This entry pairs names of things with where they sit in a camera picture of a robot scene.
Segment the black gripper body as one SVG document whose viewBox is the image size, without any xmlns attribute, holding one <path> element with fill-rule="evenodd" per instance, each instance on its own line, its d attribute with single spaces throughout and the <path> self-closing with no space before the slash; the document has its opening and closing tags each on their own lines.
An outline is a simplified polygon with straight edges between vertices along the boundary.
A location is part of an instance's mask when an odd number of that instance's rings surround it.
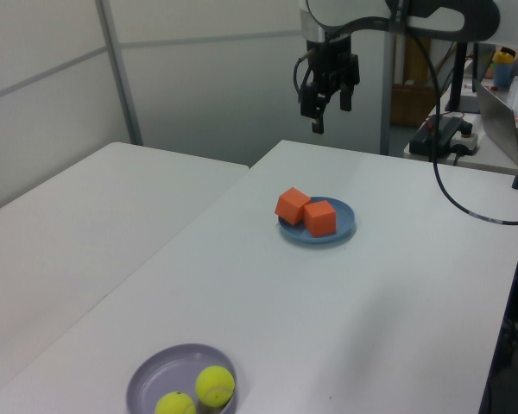
<svg viewBox="0 0 518 414">
<path fill-rule="evenodd" d="M 313 71 L 313 82 L 320 91 L 338 91 L 342 85 L 349 85 L 350 38 L 339 38 L 328 43 L 307 41 L 306 49 L 314 50 L 308 65 Z"/>
</svg>

